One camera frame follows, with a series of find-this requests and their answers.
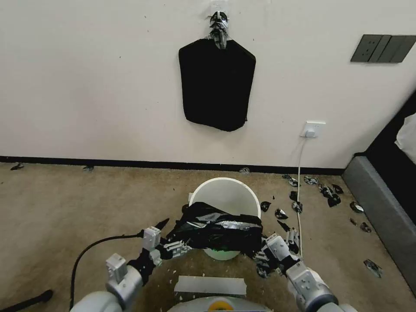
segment black bag hanging on wall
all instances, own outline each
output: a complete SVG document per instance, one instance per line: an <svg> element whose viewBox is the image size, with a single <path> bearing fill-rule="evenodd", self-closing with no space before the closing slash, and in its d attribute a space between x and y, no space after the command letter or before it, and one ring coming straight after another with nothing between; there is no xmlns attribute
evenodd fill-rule
<svg viewBox="0 0 416 312"><path fill-rule="evenodd" d="M256 58L234 40L200 39L179 50L186 119L224 131L247 121Z"/></svg>

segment floor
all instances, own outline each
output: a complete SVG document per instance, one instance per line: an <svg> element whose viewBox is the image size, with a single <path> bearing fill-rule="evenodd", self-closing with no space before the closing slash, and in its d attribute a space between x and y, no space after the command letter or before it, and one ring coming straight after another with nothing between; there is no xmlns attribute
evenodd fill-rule
<svg viewBox="0 0 416 312"><path fill-rule="evenodd" d="M67 310L71 269L81 250L103 237L134 234L169 217L166 234L180 218L188 193L210 178L236 178L251 187L260 201L272 202L262 216L267 235L283 234L274 217L277 207L289 215L287 224L297 227L289 199L293 188L278 174L112 167L86 172L79 166L33 164L10 171L11 166L0 163L0 308L51 288L55 291L51 301L26 311ZM340 185L345 194L340 195L340 205L329 208L316 185L302 186L306 265L319 272L340 302L358 311L416 311L415 298L375 231L365 233L350 223L351 217L359 223L367 219L349 208L353 196L341 177L318 178L324 184ZM105 260L110 255L135 258L140 247L139 239L129 239L106 242L87 252L78 267L75 301L104 289ZM381 279L364 266L367 258L383 268ZM155 269L136 310L167 311L179 301L173 292L178 275L202 274L242 277L249 300L275 312L297 311L284 277L262 279L247 257L221 262L201 250Z"/></svg>

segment white bucket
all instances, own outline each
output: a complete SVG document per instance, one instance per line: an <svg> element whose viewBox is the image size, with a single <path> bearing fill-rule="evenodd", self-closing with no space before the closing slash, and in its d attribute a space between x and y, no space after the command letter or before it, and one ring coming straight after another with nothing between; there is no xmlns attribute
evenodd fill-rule
<svg viewBox="0 0 416 312"><path fill-rule="evenodd" d="M189 200L204 202L232 215L253 215L261 217L260 203L256 194L243 182L231 178L214 178L202 183ZM205 249L210 257L216 260L230 260L239 254L238 251L215 251Z"/></svg>

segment white power cable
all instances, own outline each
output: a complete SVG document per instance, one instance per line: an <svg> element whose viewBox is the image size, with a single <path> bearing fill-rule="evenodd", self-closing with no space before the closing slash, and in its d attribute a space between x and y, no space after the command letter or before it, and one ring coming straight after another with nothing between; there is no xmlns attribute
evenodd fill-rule
<svg viewBox="0 0 416 312"><path fill-rule="evenodd" d="M297 197L297 201L299 202L299 195L300 195L300 160L302 159L302 152L303 152L303 148L305 147L307 138L305 137L302 143L302 147L300 149L300 153L299 153L299 162L298 162L298 197ZM300 213L297 212L298 215L298 228L299 228L299 253L300 253L300 257L301 259L303 259L303 247L302 247L302 226L300 224Z"/></svg>

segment debris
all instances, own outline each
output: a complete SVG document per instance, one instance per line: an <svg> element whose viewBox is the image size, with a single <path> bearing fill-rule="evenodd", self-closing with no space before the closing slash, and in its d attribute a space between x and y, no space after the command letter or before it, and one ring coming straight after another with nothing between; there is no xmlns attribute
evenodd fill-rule
<svg viewBox="0 0 416 312"><path fill-rule="evenodd" d="M320 184L319 191L322 193L322 195L324 195L325 198L328 199L328 205L330 207L334 207L341 202L339 196L335 194L330 187Z"/></svg>
<svg viewBox="0 0 416 312"><path fill-rule="evenodd" d="M94 170L94 166L85 166L84 168L82 168L82 170L91 172Z"/></svg>
<svg viewBox="0 0 416 312"><path fill-rule="evenodd" d="M303 180L305 181L306 184L309 184L309 185L319 184L318 179L312 178L312 177L307 176L307 175L303 176Z"/></svg>
<svg viewBox="0 0 416 312"><path fill-rule="evenodd" d="M302 213L302 211L303 211L303 204L300 201L294 201L292 203L292 208L297 213Z"/></svg>
<svg viewBox="0 0 416 312"><path fill-rule="evenodd" d="M383 274L383 269L382 268L380 268L378 265L376 265L370 259L365 260L364 264L371 272L373 272L373 274L375 276L377 276L378 278L381 278L381 275Z"/></svg>
<svg viewBox="0 0 416 312"><path fill-rule="evenodd" d="M279 209L279 208L276 209L276 211L274 212L274 215L279 220L286 220L288 218L287 214L282 209Z"/></svg>
<svg viewBox="0 0 416 312"><path fill-rule="evenodd" d="M256 271L257 271L257 274L262 278L268 278L269 277L269 275L267 274L265 269L263 269L262 267L257 266Z"/></svg>
<svg viewBox="0 0 416 312"><path fill-rule="evenodd" d="M342 188L339 185L332 184L332 187L334 188L335 193L337 193L337 194L343 194L344 193L344 191L342 190Z"/></svg>
<svg viewBox="0 0 416 312"><path fill-rule="evenodd" d="M368 224L365 222L361 223L360 229L362 229L364 232L367 232L367 233L371 233L372 231L371 227L369 227Z"/></svg>
<svg viewBox="0 0 416 312"><path fill-rule="evenodd" d="M354 210L357 213L363 213L364 212L364 209L354 201L352 201L350 203L350 207L351 207L352 210Z"/></svg>
<svg viewBox="0 0 416 312"><path fill-rule="evenodd" d="M20 163L18 163L17 165L15 165L15 166L13 166L13 167L11 167L10 168L10 170L20 170L20 169L22 169L22 168L24 168L25 167L25 165L24 164L22 164L21 162Z"/></svg>
<svg viewBox="0 0 416 312"><path fill-rule="evenodd" d="M250 169L248 167L244 167L240 169L240 173L242 174L249 174L250 173Z"/></svg>
<svg viewBox="0 0 416 312"><path fill-rule="evenodd" d="M260 204L260 209L264 212L266 212L267 210L269 210L271 202L268 201L262 201Z"/></svg>
<svg viewBox="0 0 416 312"><path fill-rule="evenodd" d="M298 200L298 192L297 191L291 191L289 194L289 198L292 199L293 201L297 201Z"/></svg>
<svg viewBox="0 0 416 312"><path fill-rule="evenodd" d="M289 232L290 231L290 228L287 226L286 223L283 223L283 222L281 222L279 220L277 220L277 223L280 224L280 226L285 230L285 232Z"/></svg>
<svg viewBox="0 0 416 312"><path fill-rule="evenodd" d="M286 179L291 186L298 187L298 181L289 176L288 174L283 175L282 178Z"/></svg>

